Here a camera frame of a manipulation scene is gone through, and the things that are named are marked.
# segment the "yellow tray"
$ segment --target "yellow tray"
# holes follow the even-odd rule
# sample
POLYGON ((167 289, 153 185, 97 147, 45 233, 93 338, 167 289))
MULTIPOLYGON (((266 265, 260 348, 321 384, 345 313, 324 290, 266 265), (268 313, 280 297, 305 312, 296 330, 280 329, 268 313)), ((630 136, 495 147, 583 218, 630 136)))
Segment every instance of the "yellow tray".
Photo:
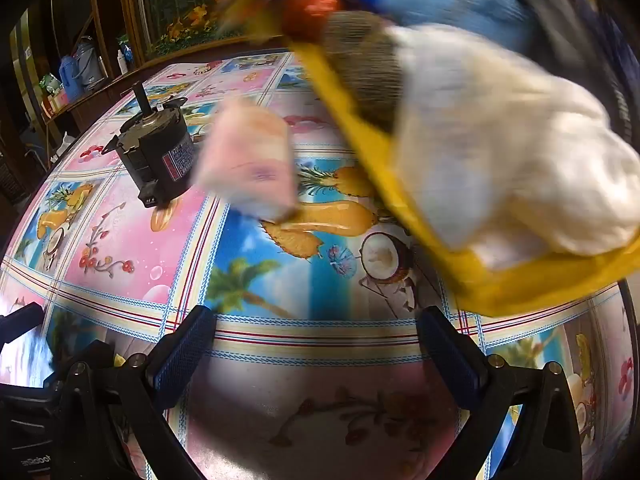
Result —
POLYGON ((488 270, 471 250, 453 252, 440 243, 391 171, 390 136, 362 120, 322 50, 295 43, 296 55, 316 93, 329 108, 386 206, 420 240, 458 308, 485 316, 512 316, 576 300, 622 279, 640 262, 640 236, 626 248, 592 257, 549 253, 507 270, 488 270))

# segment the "pink packet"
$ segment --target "pink packet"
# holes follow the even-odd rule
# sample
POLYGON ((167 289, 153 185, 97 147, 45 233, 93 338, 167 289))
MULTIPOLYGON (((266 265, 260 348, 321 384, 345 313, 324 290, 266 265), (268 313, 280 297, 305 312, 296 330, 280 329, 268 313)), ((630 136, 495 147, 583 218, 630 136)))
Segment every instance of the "pink packet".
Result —
POLYGON ((294 175, 289 125, 251 101, 227 98, 200 150, 193 185, 275 222, 298 204, 294 175))

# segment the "table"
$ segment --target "table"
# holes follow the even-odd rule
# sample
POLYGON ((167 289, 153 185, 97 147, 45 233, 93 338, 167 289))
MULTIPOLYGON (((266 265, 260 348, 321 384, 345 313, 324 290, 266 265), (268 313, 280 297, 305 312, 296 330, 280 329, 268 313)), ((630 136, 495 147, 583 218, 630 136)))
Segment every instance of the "table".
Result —
MULTIPOLYGON (((279 231, 194 189, 166 211, 145 209, 117 154, 100 154, 139 110, 128 94, 49 175, 9 243, 0 314, 36 301, 46 321, 5 347, 0 381, 40 386, 94 338, 124 357, 148 352, 204 304, 219 311, 215 343, 166 417, 208 478, 423 479, 465 420, 417 343, 412 311, 437 304, 486 353, 564 367, 584 477, 598 475, 636 398, 634 327, 617 284, 526 316, 457 310, 293 54, 178 63, 145 89, 152 105, 188 98, 196 142, 227 95, 280 114, 295 143, 300 200, 327 227, 279 231)), ((514 407, 479 478, 495 470, 517 416, 514 407)), ((133 437, 129 449, 152 478, 133 437)))

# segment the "screw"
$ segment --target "screw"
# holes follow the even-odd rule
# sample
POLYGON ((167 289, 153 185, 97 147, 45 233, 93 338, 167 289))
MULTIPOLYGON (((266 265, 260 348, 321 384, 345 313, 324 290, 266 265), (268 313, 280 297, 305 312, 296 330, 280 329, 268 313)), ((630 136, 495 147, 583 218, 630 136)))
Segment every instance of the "screw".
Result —
POLYGON ((487 360, 489 361, 489 364, 494 368, 502 368, 506 364, 502 356, 499 356, 498 354, 491 354, 487 358, 487 360))
POLYGON ((562 373, 562 366, 560 363, 556 363, 555 361, 549 361, 547 364, 549 371, 553 375, 560 375, 562 373))
POLYGON ((73 375, 80 375, 84 373, 86 370, 86 365, 84 363, 76 363, 73 368, 71 368, 71 373, 73 375))
POLYGON ((127 362, 132 368, 138 368, 142 366, 146 361, 146 355, 144 354, 133 354, 127 362))

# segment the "blue thermos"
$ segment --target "blue thermos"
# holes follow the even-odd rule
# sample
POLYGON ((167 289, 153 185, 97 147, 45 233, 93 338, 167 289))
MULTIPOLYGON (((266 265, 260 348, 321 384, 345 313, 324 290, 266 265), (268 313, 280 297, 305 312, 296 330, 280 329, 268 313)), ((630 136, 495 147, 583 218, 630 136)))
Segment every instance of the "blue thermos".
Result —
POLYGON ((71 56, 65 56, 60 63, 60 81, 65 87, 66 97, 70 103, 78 99, 83 93, 78 62, 71 56))

